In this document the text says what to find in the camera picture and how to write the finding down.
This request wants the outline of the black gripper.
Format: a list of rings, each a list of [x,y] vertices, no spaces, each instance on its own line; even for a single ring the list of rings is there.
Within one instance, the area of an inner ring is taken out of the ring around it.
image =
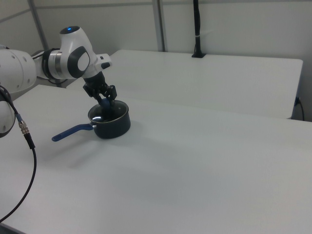
[[[100,106],[103,104],[105,106],[114,106],[115,99],[117,97],[117,90],[114,85],[107,86],[105,82],[105,77],[102,72],[97,73],[95,76],[90,78],[84,78],[85,84],[83,86],[84,91],[87,93],[89,97],[94,98]],[[99,93],[95,89],[105,89],[103,99],[99,95]]]

